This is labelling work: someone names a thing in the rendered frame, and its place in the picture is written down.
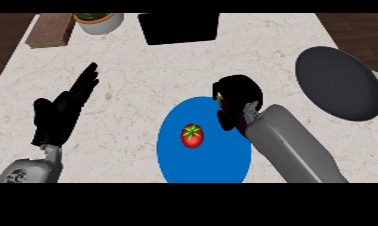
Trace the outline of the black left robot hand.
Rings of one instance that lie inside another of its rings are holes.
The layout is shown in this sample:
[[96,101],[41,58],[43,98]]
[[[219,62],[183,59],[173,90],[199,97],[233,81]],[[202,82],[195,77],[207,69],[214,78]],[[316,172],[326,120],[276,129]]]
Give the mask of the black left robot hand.
[[68,91],[55,101],[38,98],[34,101],[34,125],[37,127],[31,144],[37,147],[55,145],[61,147],[69,139],[75,128],[81,108],[99,84],[97,64],[90,63]]

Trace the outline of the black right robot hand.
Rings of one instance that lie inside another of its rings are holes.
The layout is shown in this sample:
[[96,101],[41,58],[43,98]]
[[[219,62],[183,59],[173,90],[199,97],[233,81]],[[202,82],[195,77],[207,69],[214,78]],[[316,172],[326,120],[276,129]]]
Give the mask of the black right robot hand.
[[213,83],[213,99],[217,94],[226,99],[239,97],[245,99],[244,113],[247,126],[254,121],[263,106],[263,91],[253,79],[245,75],[230,75]]

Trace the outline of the dark purple eggplant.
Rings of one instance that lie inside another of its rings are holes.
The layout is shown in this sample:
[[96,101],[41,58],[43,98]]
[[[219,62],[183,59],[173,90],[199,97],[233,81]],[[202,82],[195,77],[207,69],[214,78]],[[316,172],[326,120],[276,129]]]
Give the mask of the dark purple eggplant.
[[245,135],[247,121],[244,106],[245,99],[235,97],[226,99],[222,94],[217,94],[220,110],[217,111],[219,123],[224,131],[236,129],[241,135]]

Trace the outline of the dark grey pan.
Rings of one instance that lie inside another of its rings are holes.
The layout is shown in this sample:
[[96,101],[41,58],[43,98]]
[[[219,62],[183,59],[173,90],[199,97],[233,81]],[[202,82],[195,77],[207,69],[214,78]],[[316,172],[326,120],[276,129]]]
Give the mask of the dark grey pan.
[[295,60],[295,77],[328,114],[348,121],[378,116],[378,77],[353,55],[325,46],[306,49]]

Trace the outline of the blue plate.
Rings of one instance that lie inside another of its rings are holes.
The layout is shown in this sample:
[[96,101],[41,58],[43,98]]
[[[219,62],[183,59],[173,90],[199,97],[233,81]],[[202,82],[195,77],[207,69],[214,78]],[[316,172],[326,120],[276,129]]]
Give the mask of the blue plate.
[[[159,169],[170,183],[241,183],[251,165],[251,143],[238,130],[222,129],[217,102],[211,97],[185,100],[164,119],[158,140]],[[188,124],[204,130],[198,148],[188,148],[180,132]]]

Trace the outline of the red tomato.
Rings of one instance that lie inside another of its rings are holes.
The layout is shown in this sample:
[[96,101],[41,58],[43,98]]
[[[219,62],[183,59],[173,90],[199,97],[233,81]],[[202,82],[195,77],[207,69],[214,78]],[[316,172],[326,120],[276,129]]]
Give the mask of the red tomato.
[[198,124],[188,124],[180,132],[180,140],[188,148],[198,148],[204,141],[204,130]]

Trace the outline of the black box appliance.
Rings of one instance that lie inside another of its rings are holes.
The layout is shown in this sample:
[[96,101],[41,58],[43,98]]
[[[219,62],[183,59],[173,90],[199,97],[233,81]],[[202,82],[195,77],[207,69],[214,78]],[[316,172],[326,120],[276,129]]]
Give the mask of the black box appliance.
[[149,45],[211,41],[217,38],[219,13],[149,13],[137,20]]

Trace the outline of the brown wooden block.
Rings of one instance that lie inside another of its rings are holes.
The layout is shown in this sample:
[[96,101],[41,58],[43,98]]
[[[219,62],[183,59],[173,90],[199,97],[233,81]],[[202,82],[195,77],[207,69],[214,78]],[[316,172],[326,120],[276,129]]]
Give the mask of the brown wooden block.
[[25,44],[33,49],[66,46],[74,25],[71,13],[41,13]]

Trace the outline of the white potted plant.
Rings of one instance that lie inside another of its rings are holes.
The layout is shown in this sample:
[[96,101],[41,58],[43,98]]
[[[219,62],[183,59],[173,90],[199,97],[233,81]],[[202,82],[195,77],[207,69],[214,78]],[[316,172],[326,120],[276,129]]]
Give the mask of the white potted plant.
[[123,13],[109,13],[103,18],[96,20],[83,20],[78,16],[74,19],[87,34],[103,35],[109,34],[124,21]]

